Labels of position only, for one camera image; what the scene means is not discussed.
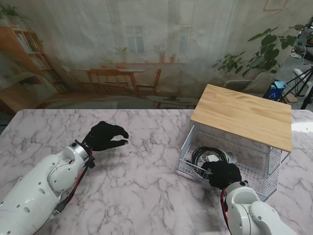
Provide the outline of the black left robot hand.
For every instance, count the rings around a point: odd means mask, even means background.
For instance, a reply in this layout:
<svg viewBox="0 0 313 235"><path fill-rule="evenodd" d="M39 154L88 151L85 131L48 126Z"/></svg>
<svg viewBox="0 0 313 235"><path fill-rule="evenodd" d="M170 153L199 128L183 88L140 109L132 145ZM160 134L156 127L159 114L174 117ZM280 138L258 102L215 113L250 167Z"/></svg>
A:
<svg viewBox="0 0 313 235"><path fill-rule="evenodd" d="M112 125L105 121L93 126L83 139L93 151L100 152L128 144L129 134L118 125Z"/></svg>

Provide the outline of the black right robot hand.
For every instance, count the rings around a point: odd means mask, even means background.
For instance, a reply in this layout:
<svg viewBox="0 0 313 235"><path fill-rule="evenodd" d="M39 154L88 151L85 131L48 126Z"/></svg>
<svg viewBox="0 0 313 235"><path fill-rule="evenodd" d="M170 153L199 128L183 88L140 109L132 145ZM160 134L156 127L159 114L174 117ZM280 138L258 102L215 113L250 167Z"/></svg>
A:
<svg viewBox="0 0 313 235"><path fill-rule="evenodd" d="M210 170L210 186L225 189L230 184L242 181L239 168L235 164L229 164L223 161L205 162L202 169Z"/></svg>

